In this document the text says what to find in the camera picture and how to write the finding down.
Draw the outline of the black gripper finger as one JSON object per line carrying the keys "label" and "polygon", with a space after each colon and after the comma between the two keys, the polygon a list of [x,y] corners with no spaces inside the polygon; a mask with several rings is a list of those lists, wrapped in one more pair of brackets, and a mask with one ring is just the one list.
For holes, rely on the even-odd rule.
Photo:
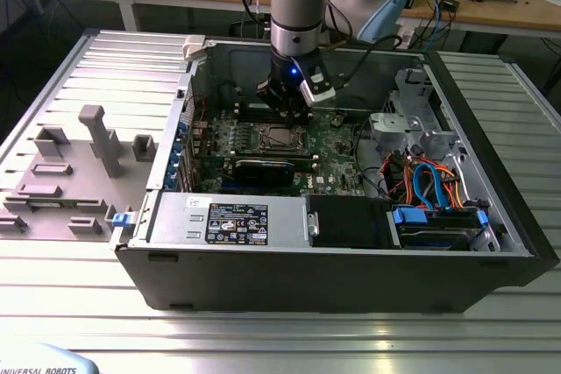
{"label": "black gripper finger", "polygon": [[286,123],[293,122],[290,99],[281,84],[269,80],[260,82],[256,87],[256,95]]}
{"label": "black gripper finger", "polygon": [[312,118],[311,108],[303,100],[292,103],[292,124],[307,125]]}

